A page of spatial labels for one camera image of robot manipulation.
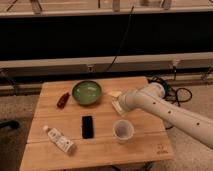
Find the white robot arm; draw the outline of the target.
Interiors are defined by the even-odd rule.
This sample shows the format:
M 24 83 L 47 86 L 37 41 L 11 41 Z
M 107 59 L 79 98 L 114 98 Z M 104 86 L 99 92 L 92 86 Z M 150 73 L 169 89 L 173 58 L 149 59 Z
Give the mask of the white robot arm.
M 121 93 L 112 101 L 112 105 L 120 116 L 142 109 L 213 149 L 213 119 L 173 105 L 164 100 L 165 95 L 163 85 L 152 82 L 142 88 Z

